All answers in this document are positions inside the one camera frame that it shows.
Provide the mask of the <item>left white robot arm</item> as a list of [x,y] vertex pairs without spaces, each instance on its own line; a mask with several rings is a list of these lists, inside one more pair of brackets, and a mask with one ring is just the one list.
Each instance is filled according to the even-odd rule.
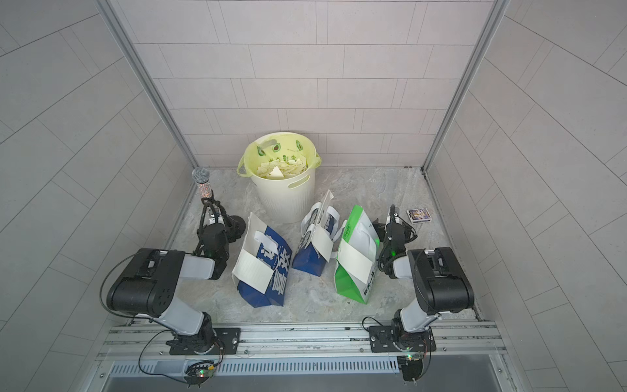
[[197,230],[199,242],[192,253],[142,248],[130,257],[101,305],[109,313],[155,322],[172,334],[166,342],[171,355],[226,354],[212,317],[176,296],[183,280],[217,280],[225,272],[230,244],[246,230],[242,217],[229,215],[213,197],[202,198]]

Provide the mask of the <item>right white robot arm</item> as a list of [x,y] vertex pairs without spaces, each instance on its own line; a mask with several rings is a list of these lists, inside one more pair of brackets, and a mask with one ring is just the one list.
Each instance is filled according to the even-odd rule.
[[389,325],[376,323],[367,331],[374,353],[429,354],[436,351],[431,325],[445,313],[474,306],[474,291],[454,251],[449,247],[407,250],[416,230],[392,205],[385,223],[374,221],[382,241],[379,271],[391,279],[410,279],[414,300],[397,310]]

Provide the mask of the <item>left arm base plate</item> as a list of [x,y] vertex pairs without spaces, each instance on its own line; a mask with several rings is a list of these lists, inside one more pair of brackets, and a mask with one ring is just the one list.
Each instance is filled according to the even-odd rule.
[[236,354],[240,328],[201,328],[194,335],[181,335],[166,342],[170,355]]

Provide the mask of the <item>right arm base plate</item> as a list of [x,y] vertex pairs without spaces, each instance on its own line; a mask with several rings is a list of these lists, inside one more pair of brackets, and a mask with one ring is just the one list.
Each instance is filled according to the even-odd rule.
[[373,353],[432,353],[437,350],[432,329],[407,333],[400,328],[373,325],[368,328]]

